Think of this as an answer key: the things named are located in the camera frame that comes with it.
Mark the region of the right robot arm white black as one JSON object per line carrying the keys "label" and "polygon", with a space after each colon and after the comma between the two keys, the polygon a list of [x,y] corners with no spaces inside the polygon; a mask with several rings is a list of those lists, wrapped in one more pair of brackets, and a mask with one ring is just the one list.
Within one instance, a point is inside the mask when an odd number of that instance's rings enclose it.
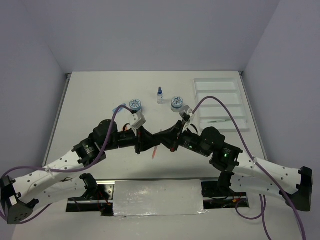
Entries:
{"label": "right robot arm white black", "polygon": [[209,164],[220,171],[217,190],[223,196],[231,193],[257,193],[283,199],[296,210],[311,210],[313,172],[277,165],[250,156],[239,147],[226,143],[216,128],[207,127],[201,134],[184,129],[182,121],[155,134],[159,142],[175,152],[179,147],[210,157]]}

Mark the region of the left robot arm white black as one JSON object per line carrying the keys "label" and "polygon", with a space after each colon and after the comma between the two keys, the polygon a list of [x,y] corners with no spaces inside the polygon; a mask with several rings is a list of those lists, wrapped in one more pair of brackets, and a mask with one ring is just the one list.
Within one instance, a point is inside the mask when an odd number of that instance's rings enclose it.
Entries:
{"label": "left robot arm white black", "polygon": [[54,196],[67,198],[79,192],[91,200],[99,188],[94,177],[84,171],[106,159],[106,151],[134,147],[140,154],[158,145],[160,141],[143,126],[118,131],[113,120],[104,120],[58,160],[44,167],[27,166],[32,172],[17,178],[9,176],[17,167],[8,170],[0,179],[1,216],[7,224],[19,225],[31,221],[37,208],[54,203]]}

